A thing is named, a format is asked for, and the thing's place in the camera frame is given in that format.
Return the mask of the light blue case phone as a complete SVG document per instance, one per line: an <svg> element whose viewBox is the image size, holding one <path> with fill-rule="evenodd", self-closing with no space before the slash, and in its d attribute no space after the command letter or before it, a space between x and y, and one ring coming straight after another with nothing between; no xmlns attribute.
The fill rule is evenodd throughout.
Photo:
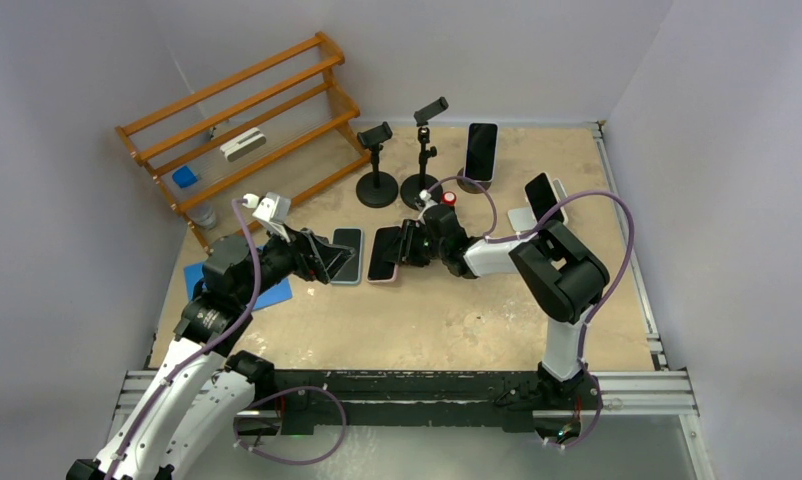
<svg viewBox="0 0 802 480"><path fill-rule="evenodd" d="M336 228L332 234L332 242L352 248L354 254L331 280L331 283L344 286L359 285L362 278L363 231L353 227Z"/></svg>

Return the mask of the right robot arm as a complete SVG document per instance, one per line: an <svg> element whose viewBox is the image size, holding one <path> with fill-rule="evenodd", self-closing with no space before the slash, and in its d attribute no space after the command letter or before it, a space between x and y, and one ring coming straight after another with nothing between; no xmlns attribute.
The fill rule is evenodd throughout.
<svg viewBox="0 0 802 480"><path fill-rule="evenodd" d="M585 325L610 281L607 267L562 222L547 221L525 239L497 243L467 234L453 208L430 206L407 219L384 260L424 267L439 260L452 275L477 279L518 274L548 318L546 346L539 365L538 392L561 407L587 376L581 360Z"/></svg>

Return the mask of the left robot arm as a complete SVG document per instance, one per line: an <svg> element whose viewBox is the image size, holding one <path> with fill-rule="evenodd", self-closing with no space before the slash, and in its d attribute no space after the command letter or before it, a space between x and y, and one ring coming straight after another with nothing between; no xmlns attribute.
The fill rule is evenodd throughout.
<svg viewBox="0 0 802 480"><path fill-rule="evenodd" d="M309 229L285 227L262 248L240 234L217 240L154 379L107 445L67 478L185 478L240 410L281 395L271 362L233 350L259 295L290 275L327 284L354 255Z"/></svg>

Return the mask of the pink case phone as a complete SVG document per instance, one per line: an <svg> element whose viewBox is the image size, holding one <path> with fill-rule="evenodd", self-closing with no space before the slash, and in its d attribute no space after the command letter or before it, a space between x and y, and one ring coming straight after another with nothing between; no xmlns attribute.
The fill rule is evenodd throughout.
<svg viewBox="0 0 802 480"><path fill-rule="evenodd" d="M376 230L367 269L369 283L387 283L395 280L397 264L390 255L390 248L400 232L399 226L381 227Z"/></svg>

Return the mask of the black phone stand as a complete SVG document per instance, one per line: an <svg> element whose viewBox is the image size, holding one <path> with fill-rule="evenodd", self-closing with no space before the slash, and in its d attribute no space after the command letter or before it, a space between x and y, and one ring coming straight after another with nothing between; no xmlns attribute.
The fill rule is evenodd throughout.
<svg viewBox="0 0 802 480"><path fill-rule="evenodd" d="M356 135L359 144L369 151L372 168L357 182L356 195L358 200L369 208L387 207L399 195L396 179L391 174L380 170L380 153L383 150L383 143L390 140L392 136L393 132L386 121Z"/></svg>
<svg viewBox="0 0 802 480"><path fill-rule="evenodd" d="M419 143L418 171L407 177L400 187L402 202L411 209L417 208L416 202L419 199L419 193L437 183L436 178L427 173L428 161L438 154L437 148L430 145L429 121L446 111L448 107L449 104L446 98L440 96L435 101L414 112L417 141Z"/></svg>

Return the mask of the black phone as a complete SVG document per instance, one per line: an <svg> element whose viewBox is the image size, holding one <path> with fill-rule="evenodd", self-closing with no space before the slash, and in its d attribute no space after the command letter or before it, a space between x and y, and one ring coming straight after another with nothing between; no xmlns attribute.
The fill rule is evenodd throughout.
<svg viewBox="0 0 802 480"><path fill-rule="evenodd" d="M498 125L471 123L467 129L464 175L478 182L490 182L495 172Z"/></svg>
<svg viewBox="0 0 802 480"><path fill-rule="evenodd" d="M541 172L530 180L524 186L524 193L534 218L533 226L560 202L554 183L546 172Z"/></svg>

